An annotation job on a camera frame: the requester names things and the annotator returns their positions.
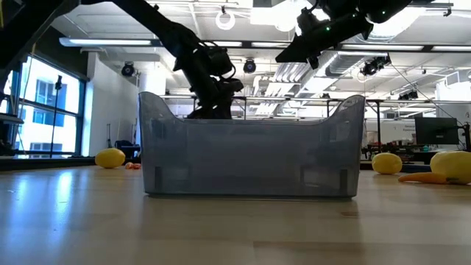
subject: clear plastic bin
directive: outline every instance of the clear plastic bin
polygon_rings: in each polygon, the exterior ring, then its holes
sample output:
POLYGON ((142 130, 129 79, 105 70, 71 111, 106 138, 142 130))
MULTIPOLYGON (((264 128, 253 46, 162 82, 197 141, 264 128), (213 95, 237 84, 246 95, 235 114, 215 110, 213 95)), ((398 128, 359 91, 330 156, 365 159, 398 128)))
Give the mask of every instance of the clear plastic bin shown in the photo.
POLYGON ((365 98, 323 121, 177 119, 139 94, 144 189, 159 195, 354 197, 365 98))

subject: orange object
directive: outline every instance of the orange object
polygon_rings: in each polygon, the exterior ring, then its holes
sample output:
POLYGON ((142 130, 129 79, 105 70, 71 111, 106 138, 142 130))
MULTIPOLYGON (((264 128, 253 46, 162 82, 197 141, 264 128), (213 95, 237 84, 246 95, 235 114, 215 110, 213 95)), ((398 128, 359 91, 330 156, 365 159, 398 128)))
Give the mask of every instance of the orange object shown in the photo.
POLYGON ((398 180, 400 182, 448 184, 447 178, 444 175, 432 172, 407 174, 405 176, 399 177, 398 180))
POLYGON ((131 162, 127 162, 126 166, 124 166, 125 169, 134 169, 134 164, 131 162))

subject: yellow ball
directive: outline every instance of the yellow ball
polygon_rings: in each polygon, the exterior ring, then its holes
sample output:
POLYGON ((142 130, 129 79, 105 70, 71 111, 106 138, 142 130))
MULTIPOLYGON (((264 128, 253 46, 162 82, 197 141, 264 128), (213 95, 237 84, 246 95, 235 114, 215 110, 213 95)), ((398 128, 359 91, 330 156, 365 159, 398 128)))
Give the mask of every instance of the yellow ball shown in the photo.
POLYGON ((403 167, 400 157, 391 153, 380 153, 374 156, 373 170, 379 174, 396 174, 403 167))
POLYGON ((95 157, 95 164, 106 169, 114 169, 124 163, 126 156, 120 149, 108 148, 100 151, 95 157))
POLYGON ((432 157, 433 173, 443 174, 449 183, 471 183, 471 153, 464 151, 439 152, 432 157))

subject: table surface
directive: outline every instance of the table surface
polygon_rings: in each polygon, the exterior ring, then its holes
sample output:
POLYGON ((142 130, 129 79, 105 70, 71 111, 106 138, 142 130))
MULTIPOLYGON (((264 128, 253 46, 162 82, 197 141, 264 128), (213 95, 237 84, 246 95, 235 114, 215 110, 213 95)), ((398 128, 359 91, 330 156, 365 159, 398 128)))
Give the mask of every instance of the table surface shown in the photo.
POLYGON ((362 172, 351 201, 154 199, 140 171, 0 174, 0 264, 471 264, 471 187, 362 172))

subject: computer monitor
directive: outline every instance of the computer monitor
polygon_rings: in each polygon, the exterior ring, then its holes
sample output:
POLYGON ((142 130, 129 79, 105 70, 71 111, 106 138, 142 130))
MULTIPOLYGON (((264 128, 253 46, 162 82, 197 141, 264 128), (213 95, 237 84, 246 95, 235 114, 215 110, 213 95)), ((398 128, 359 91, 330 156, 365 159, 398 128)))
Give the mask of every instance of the computer monitor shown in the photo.
POLYGON ((415 118, 417 144, 459 144, 455 118, 415 118))

